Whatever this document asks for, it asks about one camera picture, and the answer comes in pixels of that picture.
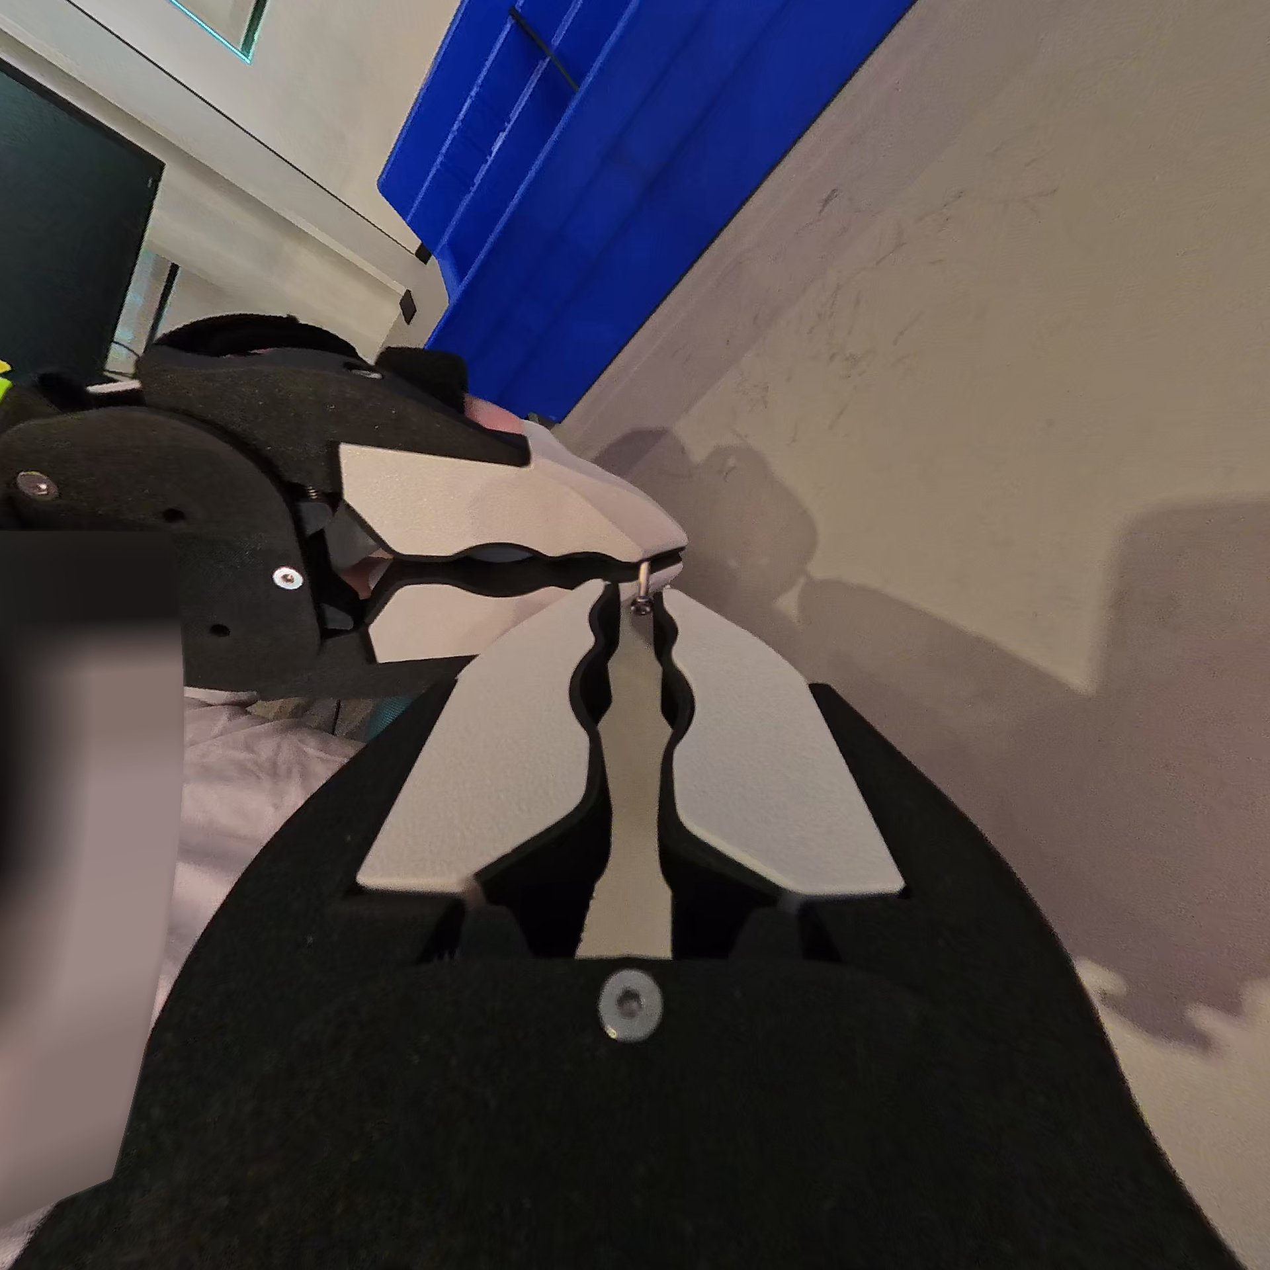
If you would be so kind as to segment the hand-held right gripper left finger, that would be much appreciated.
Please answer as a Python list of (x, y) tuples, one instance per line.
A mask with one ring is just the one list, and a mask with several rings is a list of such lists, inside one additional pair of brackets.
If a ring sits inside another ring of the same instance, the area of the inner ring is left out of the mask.
[(609, 681), (618, 589), (586, 583), (457, 678), (358, 875), (368, 893), (468, 896), (491, 870), (583, 810), (599, 776), (584, 676)]

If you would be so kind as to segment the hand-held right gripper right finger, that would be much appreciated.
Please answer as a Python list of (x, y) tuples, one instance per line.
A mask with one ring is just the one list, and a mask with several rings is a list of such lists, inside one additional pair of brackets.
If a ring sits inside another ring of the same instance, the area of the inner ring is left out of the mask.
[(805, 678), (684, 593), (663, 593), (667, 670), (689, 692), (674, 823), (779, 897), (897, 896), (905, 882)]

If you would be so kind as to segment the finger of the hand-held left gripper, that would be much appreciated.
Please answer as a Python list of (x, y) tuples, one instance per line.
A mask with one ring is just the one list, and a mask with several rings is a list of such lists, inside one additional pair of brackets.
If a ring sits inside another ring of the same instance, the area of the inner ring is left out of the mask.
[(466, 578), (386, 581), (362, 640), (364, 679), (442, 679), (474, 664), (475, 679), (568, 679), (592, 651), (599, 578), (479, 592)]
[(339, 574), (404, 562), (423, 578), (495, 589), (675, 575), (689, 534), (655, 500), (525, 422), (525, 466), (339, 447)]

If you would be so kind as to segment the blue bin with divider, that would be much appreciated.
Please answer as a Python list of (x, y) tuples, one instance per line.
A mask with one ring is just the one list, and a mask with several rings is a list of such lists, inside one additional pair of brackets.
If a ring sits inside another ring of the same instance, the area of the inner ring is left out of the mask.
[(563, 421), (912, 8), (466, 2), (379, 179), (469, 392)]

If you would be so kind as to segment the operator in white shirt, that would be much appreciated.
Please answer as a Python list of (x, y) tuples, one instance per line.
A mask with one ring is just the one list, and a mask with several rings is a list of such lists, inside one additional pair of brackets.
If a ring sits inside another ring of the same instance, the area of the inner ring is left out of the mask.
[(362, 749), (302, 720), (261, 716), (258, 702), (252, 693), (185, 690), (181, 849), (155, 1020), (247, 867)]

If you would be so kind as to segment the large black monitor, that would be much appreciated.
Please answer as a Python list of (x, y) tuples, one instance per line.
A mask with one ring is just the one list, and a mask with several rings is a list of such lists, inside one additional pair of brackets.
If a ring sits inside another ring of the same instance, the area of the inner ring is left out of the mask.
[(2, 357), (104, 373), (166, 165), (2, 66)]

